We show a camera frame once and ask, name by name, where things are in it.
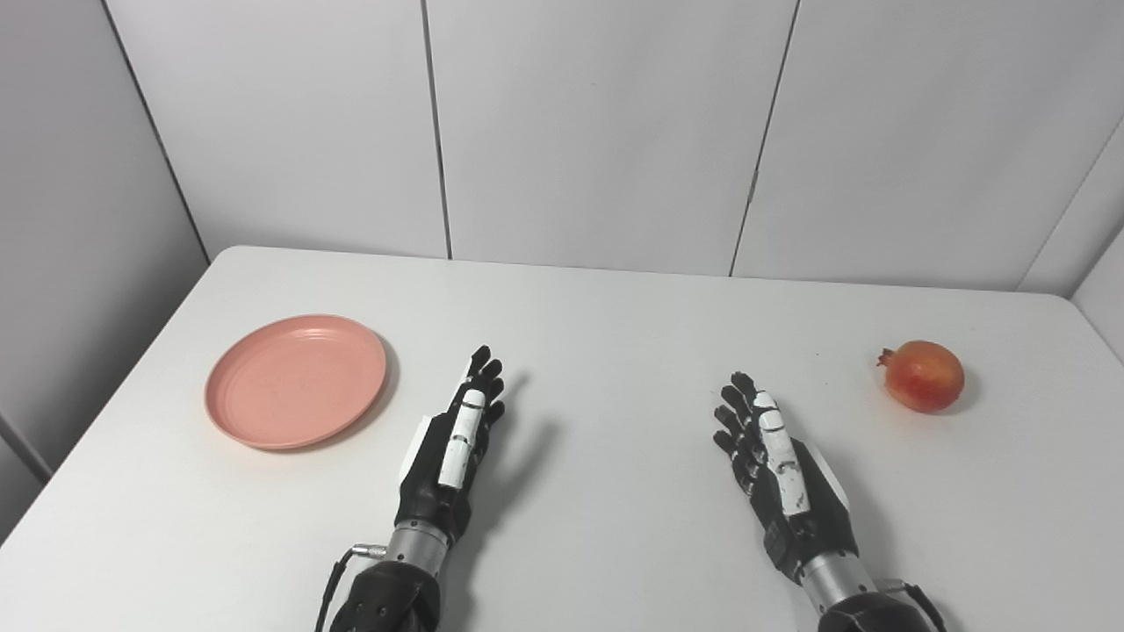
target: pink plate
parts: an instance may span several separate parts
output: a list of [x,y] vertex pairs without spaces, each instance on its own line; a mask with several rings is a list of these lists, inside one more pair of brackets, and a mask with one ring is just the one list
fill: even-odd
[[300,448],[360,418],[386,374],[379,336],[355,320],[285,318],[223,354],[207,379],[207,413],[220,431],[246,445]]

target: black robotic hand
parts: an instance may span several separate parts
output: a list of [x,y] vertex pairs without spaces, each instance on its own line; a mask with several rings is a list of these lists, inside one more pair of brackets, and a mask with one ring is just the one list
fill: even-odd
[[448,408],[424,425],[424,435],[399,486],[390,543],[356,544],[336,563],[325,592],[317,631],[353,554],[380,561],[360,572],[332,632],[434,632],[441,620],[437,576],[448,548],[472,517],[469,490],[488,451],[488,433],[504,414],[502,365],[481,346],[472,354]]
[[[414,464],[399,487],[401,502],[395,524],[408,520],[425,521],[448,536],[450,544],[456,542],[464,533],[472,517],[469,505],[469,490],[477,476],[477,468],[488,452],[488,433],[491,426],[504,414],[504,403],[496,401],[504,391],[504,380],[499,377],[502,364],[491,358],[488,346],[481,346],[472,354],[469,370],[448,405],[448,409],[429,422],[425,439],[418,448]],[[480,394],[482,405],[465,403],[470,391]],[[450,457],[451,441],[454,439],[454,426],[461,415],[462,407],[480,406],[480,419],[475,426],[474,436],[459,435],[464,439],[461,448],[464,451],[464,473],[459,487],[443,485],[442,475],[453,482],[456,476],[451,469],[457,463],[446,462]]]
[[[818,632],[924,632],[917,608],[879,592],[859,561],[846,495],[804,442],[789,437],[776,401],[745,373],[722,389],[714,442],[764,527],[764,547],[819,613]],[[898,583],[941,632],[943,621],[921,588]]]
[[[726,432],[716,432],[714,442],[729,457],[734,479],[750,497],[750,505],[765,529],[765,551],[773,566],[799,584],[800,569],[826,551],[858,556],[846,506],[804,442],[788,437],[782,422],[765,432],[772,435],[770,439],[777,439],[774,443],[782,450],[787,441],[796,462],[780,460],[771,469],[771,461],[777,459],[770,459],[761,421],[767,413],[780,419],[772,398],[759,394],[745,373],[734,373],[731,382],[732,386],[722,389],[722,398],[729,407],[719,406],[714,412]],[[803,478],[803,489],[800,482],[785,480],[795,477]],[[796,496],[789,507],[785,506],[783,495]]]

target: tabletop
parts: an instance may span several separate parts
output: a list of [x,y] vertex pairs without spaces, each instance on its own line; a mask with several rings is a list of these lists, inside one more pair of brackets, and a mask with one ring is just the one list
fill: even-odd
[[[309,313],[381,336],[375,406],[293,452],[223,435],[214,363]],[[878,354],[913,338],[966,365],[944,414],[881,387]],[[832,464],[871,575],[922,585],[950,631],[1118,623],[1124,367],[1063,299],[235,247],[0,548],[0,630],[309,630],[332,562],[390,535],[414,431],[481,343],[509,413],[445,632],[814,630],[710,440],[734,370]]]

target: black cable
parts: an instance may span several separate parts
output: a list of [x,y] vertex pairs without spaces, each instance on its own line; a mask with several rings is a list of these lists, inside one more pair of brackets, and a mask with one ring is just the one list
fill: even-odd
[[332,597],[336,596],[336,588],[343,579],[344,570],[347,568],[347,560],[354,552],[347,549],[344,557],[332,567],[332,575],[328,576],[328,585],[324,587],[324,598],[320,601],[320,614],[316,616],[316,632],[324,632],[324,621],[328,617],[328,606],[332,605]]
[[921,610],[925,611],[925,614],[928,615],[930,621],[932,621],[933,625],[936,626],[937,632],[948,632],[948,630],[945,630],[944,628],[944,617],[942,617],[941,613],[936,611],[936,606],[933,605],[933,602],[928,598],[928,595],[926,595],[925,592],[921,589],[921,586],[915,586],[913,584],[906,584],[905,586],[906,586],[905,588],[906,595],[909,595],[909,597],[913,601],[917,602],[917,605],[921,606]]

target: plate rim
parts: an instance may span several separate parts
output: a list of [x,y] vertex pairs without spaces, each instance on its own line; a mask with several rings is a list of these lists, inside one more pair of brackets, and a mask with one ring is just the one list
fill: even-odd
[[[379,356],[382,360],[381,362],[382,376],[378,380],[378,385],[374,388],[374,392],[371,395],[371,400],[366,404],[366,406],[363,407],[362,410],[360,410],[354,417],[352,417],[347,422],[342,423],[336,427],[333,427],[330,431],[326,433],[318,434],[316,437],[309,437],[301,441],[285,441],[285,442],[252,441],[230,432],[230,430],[227,428],[224,425],[224,423],[219,421],[218,417],[220,415],[217,415],[216,410],[212,409],[211,407],[211,400],[217,397],[214,395],[214,392],[215,389],[217,388],[217,385],[219,383],[217,381],[218,380],[217,373],[219,372],[219,369],[224,365],[224,363],[226,363],[227,359],[230,358],[230,355],[238,350],[239,346],[246,344],[246,341],[252,338],[253,336],[271,327],[275,327],[284,323],[290,323],[292,320],[301,320],[305,318],[330,318],[334,320],[341,320],[346,323],[348,327],[357,326],[360,331],[364,332],[365,335],[370,336],[370,340],[374,343],[374,347],[378,350]],[[268,451],[282,451],[282,450],[294,450],[298,448],[307,448],[309,445],[314,445],[316,443],[325,441],[343,432],[347,427],[351,427],[355,422],[361,419],[363,415],[365,415],[374,406],[374,403],[379,399],[379,395],[382,394],[382,388],[386,386],[387,382],[387,373],[389,372],[390,370],[389,367],[387,365],[387,350],[386,346],[382,344],[382,337],[379,336],[379,334],[377,334],[374,329],[372,329],[371,327],[368,327],[366,325],[360,323],[354,318],[348,318],[347,316],[341,316],[338,314],[324,314],[324,313],[298,314],[296,316],[287,316],[284,318],[279,318],[271,323],[266,323],[246,333],[245,335],[239,337],[234,344],[227,347],[226,351],[224,351],[223,354],[218,358],[218,360],[215,361],[215,364],[211,365],[210,372],[207,374],[207,381],[203,386],[203,408],[207,409],[207,417],[210,419],[212,426],[218,428],[218,431],[221,432],[224,435],[237,441],[238,443],[248,445],[250,448],[254,448],[257,450],[268,450]]]

